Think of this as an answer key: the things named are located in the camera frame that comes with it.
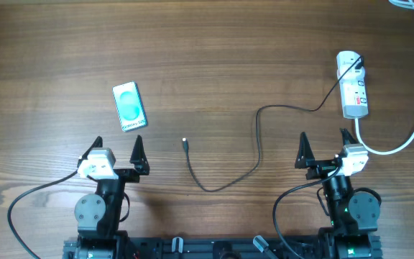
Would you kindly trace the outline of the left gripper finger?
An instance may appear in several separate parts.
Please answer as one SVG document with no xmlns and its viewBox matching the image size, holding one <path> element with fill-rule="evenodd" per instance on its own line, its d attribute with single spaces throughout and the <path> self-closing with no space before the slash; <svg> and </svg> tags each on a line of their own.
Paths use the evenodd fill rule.
<svg viewBox="0 0 414 259">
<path fill-rule="evenodd" d="M 92 151 L 93 148 L 96 147 L 103 147 L 103 138 L 101 136 L 98 136 L 93 143 L 91 144 L 91 146 L 84 152 L 84 154 L 82 154 L 79 157 L 79 160 L 85 160 L 88 156 L 88 154 L 90 153 L 90 151 Z"/>
<path fill-rule="evenodd" d="M 150 165 L 144 152 L 143 139 L 141 135 L 138 135 L 136 138 L 129 162 L 134 165 L 134 169 L 138 172 L 138 174 L 150 174 Z"/>
</svg>

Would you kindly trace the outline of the blue Galaxy S25 smartphone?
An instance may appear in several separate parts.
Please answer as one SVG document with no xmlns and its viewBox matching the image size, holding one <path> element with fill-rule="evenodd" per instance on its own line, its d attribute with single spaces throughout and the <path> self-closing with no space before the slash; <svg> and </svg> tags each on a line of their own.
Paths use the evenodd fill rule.
<svg viewBox="0 0 414 259">
<path fill-rule="evenodd" d="M 134 81 L 112 88 L 119 122 L 123 132 L 146 127 L 147 116 L 144 110 L 138 85 Z"/>
</svg>

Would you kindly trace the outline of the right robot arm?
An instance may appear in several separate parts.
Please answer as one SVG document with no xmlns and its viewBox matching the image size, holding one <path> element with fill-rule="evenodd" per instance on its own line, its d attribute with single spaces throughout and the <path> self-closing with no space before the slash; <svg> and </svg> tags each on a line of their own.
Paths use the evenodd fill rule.
<svg viewBox="0 0 414 259">
<path fill-rule="evenodd" d="M 308 180 L 322 180 L 326 214 L 331 227 L 318 231 L 320 258 L 382 258 L 383 252 L 377 231 L 382 200 L 370 188 L 353 188 L 350 177 L 361 172 L 368 151 L 347 129 L 341 130 L 343 147 L 330 160 L 316 160 L 306 133 L 300 134 L 295 167 L 307 169 Z"/>
</svg>

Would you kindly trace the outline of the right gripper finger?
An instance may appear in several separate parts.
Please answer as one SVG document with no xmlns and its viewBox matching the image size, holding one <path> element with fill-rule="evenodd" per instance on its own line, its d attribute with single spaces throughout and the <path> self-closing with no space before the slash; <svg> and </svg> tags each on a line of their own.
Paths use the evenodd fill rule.
<svg viewBox="0 0 414 259">
<path fill-rule="evenodd" d="M 312 168 L 316 166 L 316 159 L 305 132 L 300 133 L 300 142 L 295 168 Z"/>
<path fill-rule="evenodd" d="M 357 144 L 357 140 L 351 135 L 347 128 L 341 128 L 340 132 L 343 145 Z"/>
</svg>

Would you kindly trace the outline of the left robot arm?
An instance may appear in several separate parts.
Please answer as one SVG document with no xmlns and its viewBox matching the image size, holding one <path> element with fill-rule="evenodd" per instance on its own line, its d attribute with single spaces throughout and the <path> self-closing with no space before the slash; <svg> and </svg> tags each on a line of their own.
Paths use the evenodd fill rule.
<svg viewBox="0 0 414 259">
<path fill-rule="evenodd" d="M 141 176 L 150 173 L 141 136 L 137 136 L 129 162 L 132 168 L 118 168 L 111 149 L 103 146 L 98 136 L 78 159 L 77 171 L 82 178 L 97 183 L 96 191 L 81 197 L 75 205 L 74 215 L 78 222 L 78 238 L 64 244 L 64 258 L 137 258 L 126 231 L 119 230 L 127 183 L 138 183 Z"/>
</svg>

